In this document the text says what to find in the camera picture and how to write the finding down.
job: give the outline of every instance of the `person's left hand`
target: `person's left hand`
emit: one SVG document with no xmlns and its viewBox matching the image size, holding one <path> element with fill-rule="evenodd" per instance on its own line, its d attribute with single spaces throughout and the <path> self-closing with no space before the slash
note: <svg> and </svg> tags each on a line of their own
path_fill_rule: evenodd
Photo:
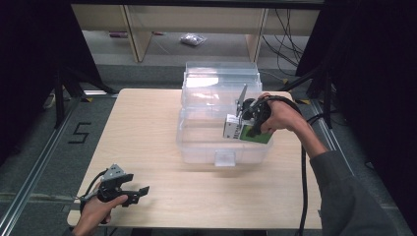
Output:
<svg viewBox="0 0 417 236">
<path fill-rule="evenodd" d="M 84 206 L 80 220 L 73 229 L 73 234 L 76 236 L 93 235 L 98 224 L 104 219 L 107 223 L 110 222 L 110 212 L 113 208 L 122 205 L 128 200 L 127 195 L 122 195 L 116 199 L 104 203 L 96 196 L 92 197 Z"/>
</svg>

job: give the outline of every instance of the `wooden table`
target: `wooden table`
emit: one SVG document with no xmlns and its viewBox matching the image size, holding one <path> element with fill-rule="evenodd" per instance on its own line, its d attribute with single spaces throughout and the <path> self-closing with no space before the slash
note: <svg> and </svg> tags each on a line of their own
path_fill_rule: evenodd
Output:
<svg viewBox="0 0 417 236">
<path fill-rule="evenodd" d="M 289 96 L 287 92 L 272 92 Z M 123 89 L 79 191 L 117 163 L 134 179 L 123 190 L 150 186 L 137 205 L 117 207 L 109 226 L 151 228 L 298 228 L 302 212 L 301 146 L 288 131 L 274 134 L 261 164 L 187 164 L 176 146 L 181 90 Z M 321 228 L 320 193 L 308 165 L 306 228 Z M 72 210 L 70 225 L 80 214 Z"/>
</svg>

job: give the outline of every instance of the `person's right hand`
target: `person's right hand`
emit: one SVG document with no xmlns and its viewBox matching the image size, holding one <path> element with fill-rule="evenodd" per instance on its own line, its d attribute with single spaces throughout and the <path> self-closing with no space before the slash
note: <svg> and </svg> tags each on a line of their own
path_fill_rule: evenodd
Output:
<svg viewBox="0 0 417 236">
<path fill-rule="evenodd" d="M 264 98 L 266 96 L 270 96 L 270 94 L 265 92 L 259 98 Z M 300 124 L 306 123 L 300 113 L 283 101 L 269 100 L 268 105 L 271 114 L 266 122 L 261 125 L 262 133 L 268 132 L 273 134 L 276 130 L 282 129 L 295 131 Z"/>
</svg>

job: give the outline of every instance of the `transparent plastic bin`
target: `transparent plastic bin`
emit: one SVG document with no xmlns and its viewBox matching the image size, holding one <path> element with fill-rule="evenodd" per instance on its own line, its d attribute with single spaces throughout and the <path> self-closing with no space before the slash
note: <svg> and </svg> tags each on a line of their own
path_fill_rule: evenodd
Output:
<svg viewBox="0 0 417 236">
<path fill-rule="evenodd" d="M 185 162 L 234 166 L 263 161 L 272 139 L 265 145 L 223 137 L 226 116 L 236 114 L 236 102 L 245 85 L 245 98 L 261 95 L 255 63 L 187 63 L 177 130 L 177 146 Z"/>
</svg>

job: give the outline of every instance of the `human hand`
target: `human hand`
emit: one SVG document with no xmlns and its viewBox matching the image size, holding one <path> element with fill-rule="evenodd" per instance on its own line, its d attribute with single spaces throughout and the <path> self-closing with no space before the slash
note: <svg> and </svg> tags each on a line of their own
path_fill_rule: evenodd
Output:
<svg viewBox="0 0 417 236">
<path fill-rule="evenodd" d="M 104 219 L 107 223 L 111 220 L 110 212 L 113 208 L 122 205 L 128 200 L 127 195 L 122 195 L 116 199 L 104 203 L 96 196 L 92 197 L 84 206 L 80 220 L 73 229 L 76 236 L 93 235 L 98 224 Z"/>
<path fill-rule="evenodd" d="M 266 96 L 270 96 L 268 92 L 262 94 L 259 99 Z M 270 107 L 270 117 L 261 125 L 262 133 L 273 134 L 276 130 L 287 129 L 289 131 L 296 131 L 297 128 L 305 124 L 305 119 L 298 111 L 294 110 L 291 106 L 283 101 L 269 100 L 268 105 Z"/>
</svg>

